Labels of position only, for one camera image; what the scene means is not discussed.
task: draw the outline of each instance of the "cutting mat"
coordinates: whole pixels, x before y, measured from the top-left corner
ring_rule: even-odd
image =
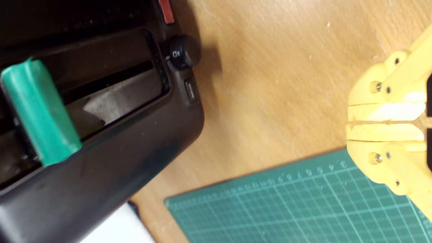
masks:
[[[165,205],[191,243],[431,243],[406,197],[363,175],[346,150],[189,192]]]

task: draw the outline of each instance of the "green roll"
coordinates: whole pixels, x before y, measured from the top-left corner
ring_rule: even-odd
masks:
[[[1,73],[10,101],[43,166],[67,160],[83,146],[47,68],[39,60]]]

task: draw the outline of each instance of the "button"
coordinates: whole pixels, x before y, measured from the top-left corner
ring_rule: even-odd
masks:
[[[184,88],[186,89],[189,102],[194,103],[198,100],[198,89],[194,78],[186,79],[184,82]]]
[[[172,8],[169,0],[159,0],[159,6],[161,7],[163,19],[166,24],[173,24],[174,14],[172,13]]]
[[[179,70],[195,67],[201,60],[201,47],[190,35],[175,36],[169,43],[171,62]]]

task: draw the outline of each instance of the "yellow mount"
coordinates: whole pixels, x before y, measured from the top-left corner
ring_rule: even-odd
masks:
[[[426,85],[432,26],[408,49],[370,67],[348,98],[347,149],[361,171],[409,198],[432,220],[426,161]]]

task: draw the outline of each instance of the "black plastic device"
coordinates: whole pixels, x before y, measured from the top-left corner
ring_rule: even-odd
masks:
[[[0,4],[0,71],[42,60],[83,142],[43,168],[0,97],[0,242],[76,242],[201,133],[199,44],[168,0]]]

